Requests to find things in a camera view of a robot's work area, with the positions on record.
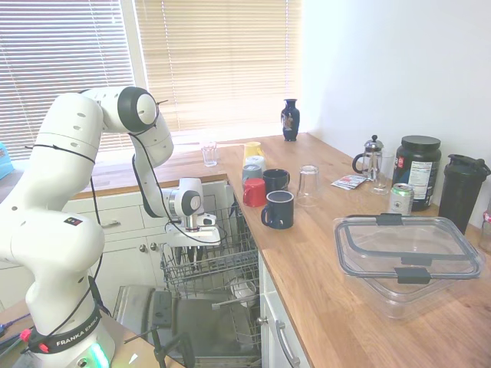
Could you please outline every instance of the container lid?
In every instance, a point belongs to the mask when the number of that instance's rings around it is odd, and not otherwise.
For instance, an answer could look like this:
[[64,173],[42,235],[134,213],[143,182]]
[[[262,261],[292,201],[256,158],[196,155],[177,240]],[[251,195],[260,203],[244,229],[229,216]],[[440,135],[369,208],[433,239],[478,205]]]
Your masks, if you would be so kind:
[[368,140],[365,144],[365,152],[379,152],[384,148],[384,144],[377,140],[378,136],[371,136],[371,140]]
[[342,270],[357,278],[426,285],[432,279],[478,278],[483,269],[484,258],[446,218],[339,218],[334,235]]
[[450,163],[445,166],[445,175],[471,176],[483,182],[491,170],[483,159],[472,159],[462,155],[449,155]]
[[441,142],[431,136],[404,136],[400,144],[408,150],[431,152],[438,150]]

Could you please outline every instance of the navy mug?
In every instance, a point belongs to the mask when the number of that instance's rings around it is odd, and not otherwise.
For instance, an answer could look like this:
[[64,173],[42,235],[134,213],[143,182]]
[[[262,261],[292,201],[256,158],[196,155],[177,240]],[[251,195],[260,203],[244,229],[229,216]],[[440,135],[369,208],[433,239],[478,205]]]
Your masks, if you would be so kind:
[[277,190],[266,196],[268,204],[261,212],[263,225],[282,230],[293,226],[293,195]]

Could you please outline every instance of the drinking glass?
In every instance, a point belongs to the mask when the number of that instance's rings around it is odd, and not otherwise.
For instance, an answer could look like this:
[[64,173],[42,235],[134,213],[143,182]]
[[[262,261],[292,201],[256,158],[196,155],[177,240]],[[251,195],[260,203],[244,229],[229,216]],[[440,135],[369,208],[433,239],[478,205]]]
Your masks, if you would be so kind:
[[379,170],[375,173],[371,191],[375,194],[385,195],[389,193],[394,172],[394,154],[382,151],[382,160]]
[[304,207],[317,205],[319,198],[319,168],[315,165],[304,165],[300,168],[296,202]]
[[203,153],[203,160],[205,166],[215,166],[217,163],[216,142],[209,141],[201,143],[201,152]]

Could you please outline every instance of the vase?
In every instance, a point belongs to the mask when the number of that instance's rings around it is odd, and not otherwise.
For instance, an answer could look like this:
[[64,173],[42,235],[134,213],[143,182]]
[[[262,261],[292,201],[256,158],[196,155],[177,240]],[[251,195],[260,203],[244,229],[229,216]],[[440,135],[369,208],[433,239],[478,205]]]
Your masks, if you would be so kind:
[[295,102],[296,99],[285,100],[285,108],[282,111],[283,136],[286,142],[297,140],[300,111],[295,107]]

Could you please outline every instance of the black lid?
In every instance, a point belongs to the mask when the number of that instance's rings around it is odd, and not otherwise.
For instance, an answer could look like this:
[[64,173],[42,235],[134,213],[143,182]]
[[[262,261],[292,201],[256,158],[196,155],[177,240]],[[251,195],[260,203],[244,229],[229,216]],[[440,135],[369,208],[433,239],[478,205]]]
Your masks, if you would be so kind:
[[470,178],[475,176],[480,181],[486,180],[491,170],[483,159],[473,159],[462,155],[449,155],[450,163],[445,166],[445,175],[459,175]]
[[431,136],[403,136],[400,143],[408,150],[423,152],[438,150],[441,144],[440,140]]

